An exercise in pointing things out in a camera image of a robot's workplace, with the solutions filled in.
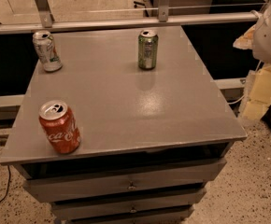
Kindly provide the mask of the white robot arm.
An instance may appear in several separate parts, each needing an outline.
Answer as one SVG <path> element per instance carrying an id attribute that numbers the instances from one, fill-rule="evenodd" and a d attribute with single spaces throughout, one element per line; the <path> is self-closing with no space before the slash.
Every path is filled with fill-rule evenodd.
<path id="1" fill-rule="evenodd" d="M 264 66 L 253 72 L 252 83 L 247 87 L 247 99 L 241 108 L 246 119 L 261 119 L 271 106 L 271 4 L 257 22 L 233 44 L 237 49 L 251 49 L 256 60 Z"/>

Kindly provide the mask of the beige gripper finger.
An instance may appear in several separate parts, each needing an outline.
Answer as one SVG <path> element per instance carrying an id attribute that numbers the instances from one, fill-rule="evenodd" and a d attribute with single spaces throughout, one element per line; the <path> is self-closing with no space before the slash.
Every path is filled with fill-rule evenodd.
<path id="1" fill-rule="evenodd" d="M 258 71 L 249 71 L 241 102 L 241 116 L 260 120 L 271 106 L 271 64 Z"/>
<path id="2" fill-rule="evenodd" d="M 255 26 L 252 25 L 243 35 L 235 40 L 233 47 L 236 49 L 252 49 Z"/>

